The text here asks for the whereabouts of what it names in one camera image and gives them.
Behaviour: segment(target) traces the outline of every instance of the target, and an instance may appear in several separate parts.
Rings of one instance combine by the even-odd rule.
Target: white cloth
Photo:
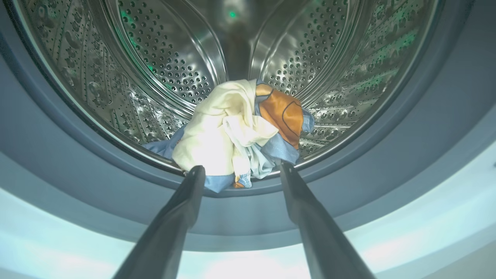
[[[265,145],[279,131],[254,115],[256,80],[228,81],[196,106],[172,159],[185,171],[202,165],[206,175],[250,172],[246,147]]]

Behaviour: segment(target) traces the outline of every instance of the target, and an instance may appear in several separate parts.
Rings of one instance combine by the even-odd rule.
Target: laundry
[[[185,172],[202,165],[205,187],[218,193],[250,188],[252,176],[266,177],[280,160],[296,164],[300,133],[313,126],[298,99],[260,80],[229,81],[215,87],[171,139],[143,147]]]

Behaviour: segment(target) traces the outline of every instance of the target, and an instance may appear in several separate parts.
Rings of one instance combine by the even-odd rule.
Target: crumpled fabric
[[[269,106],[265,106],[265,115],[269,115],[271,118],[279,117],[278,120],[274,120],[279,126],[281,126],[281,124],[285,125],[286,122],[289,125],[286,129],[281,129],[276,136],[272,137],[260,151],[274,163],[277,160],[284,160],[295,165],[300,157],[300,153],[298,152],[300,133],[311,132],[315,125],[315,119],[308,110],[301,107],[301,103],[296,98],[271,88],[261,80],[257,80],[257,92],[255,97],[256,115],[262,115],[264,113],[264,101],[268,100],[269,97],[281,98],[282,101],[272,101],[272,104],[275,103],[276,105],[281,106],[281,108],[271,112],[267,111],[267,107]],[[298,117],[292,117],[289,121],[286,121],[287,119],[285,119],[284,116],[287,114],[283,114],[284,110],[282,108],[289,108],[289,104],[293,105],[291,108],[293,108],[295,114],[298,114]]]
[[[278,130],[254,115],[256,81],[228,81],[196,106],[172,159],[185,171],[197,165],[206,175],[242,175],[250,171],[244,147],[260,146]]]
[[[179,128],[170,139],[143,144],[143,147],[164,158],[172,160],[172,151],[185,133],[186,125]]]
[[[260,80],[231,81],[217,86],[170,140],[144,147],[186,172],[203,165],[205,187],[219,193],[250,188],[251,176],[264,178],[280,160],[296,164],[300,133],[314,124],[296,98]]]

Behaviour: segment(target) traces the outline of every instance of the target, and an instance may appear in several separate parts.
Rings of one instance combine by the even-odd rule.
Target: stainless steel drum
[[[259,78],[316,119],[301,165],[352,140],[401,91],[436,0],[15,0],[33,57],[101,134],[169,138],[227,80]]]

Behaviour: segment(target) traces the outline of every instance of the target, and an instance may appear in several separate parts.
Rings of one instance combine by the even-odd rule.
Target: orange fabric
[[[241,184],[241,183],[239,182],[239,180],[240,180],[240,177],[239,177],[239,176],[237,176],[237,177],[235,178],[234,188],[244,188],[244,187],[245,187],[243,184]]]
[[[265,84],[258,85],[256,95],[268,95],[269,88]],[[303,124],[302,105],[295,97],[272,88],[270,91],[272,93],[269,92],[269,97],[260,102],[260,116],[278,128],[282,138],[298,150]]]

